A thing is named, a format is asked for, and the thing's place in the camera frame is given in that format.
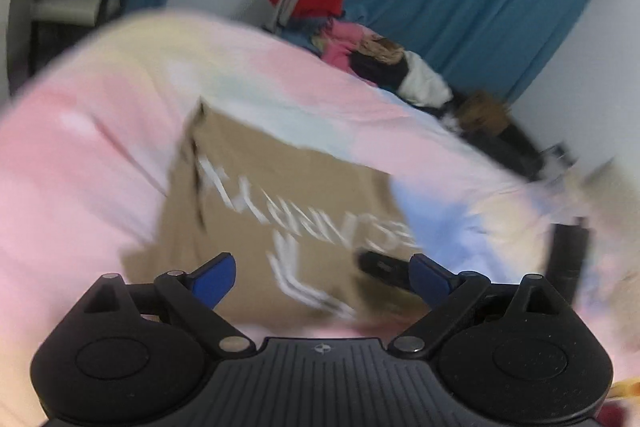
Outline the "white garment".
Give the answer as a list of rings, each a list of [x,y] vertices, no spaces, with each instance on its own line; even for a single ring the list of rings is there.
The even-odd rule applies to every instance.
[[[398,95],[419,107],[442,107],[452,100],[448,84],[427,62],[412,51],[405,52],[408,72],[398,88]]]

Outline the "pink garment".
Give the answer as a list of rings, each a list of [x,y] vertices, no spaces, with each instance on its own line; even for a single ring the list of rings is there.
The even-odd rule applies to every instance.
[[[331,18],[323,26],[319,35],[323,43],[321,60],[351,74],[350,54],[358,49],[364,37],[372,35],[373,31],[366,26]]]

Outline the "cardboard box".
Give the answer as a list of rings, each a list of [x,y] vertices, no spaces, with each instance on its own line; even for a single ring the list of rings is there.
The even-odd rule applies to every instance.
[[[491,135],[499,135],[511,124],[506,106],[484,91],[472,93],[456,109],[456,118],[465,132],[485,131]]]

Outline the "pastel tie-dye bed blanket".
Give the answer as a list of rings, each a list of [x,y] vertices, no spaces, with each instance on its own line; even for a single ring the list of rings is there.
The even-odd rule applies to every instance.
[[[616,381],[639,380],[639,260],[601,197],[518,179],[433,116],[297,46],[193,12],[108,26],[43,69],[1,114],[1,421],[38,426],[28,367],[102,273],[151,242],[192,110],[388,173],[422,248],[495,279],[542,265],[554,220],[587,213],[578,311]]]

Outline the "tan t-shirt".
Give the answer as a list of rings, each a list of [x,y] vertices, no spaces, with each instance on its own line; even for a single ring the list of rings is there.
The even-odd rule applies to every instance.
[[[191,272],[221,253],[236,280],[219,305],[272,331],[333,321],[388,324],[422,301],[362,273],[359,251],[418,251],[386,173],[283,143],[201,105],[186,127],[153,243],[122,260],[128,280]]]

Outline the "brown patterned garment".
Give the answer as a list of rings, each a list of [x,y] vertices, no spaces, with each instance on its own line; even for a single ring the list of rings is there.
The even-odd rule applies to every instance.
[[[395,65],[405,56],[405,49],[398,43],[381,36],[364,37],[357,51],[386,65]]]

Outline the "black garment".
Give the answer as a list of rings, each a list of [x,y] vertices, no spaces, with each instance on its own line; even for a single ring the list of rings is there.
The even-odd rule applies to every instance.
[[[409,72],[404,56],[396,64],[385,64],[357,51],[349,55],[349,66],[358,77],[387,91],[398,91]]]

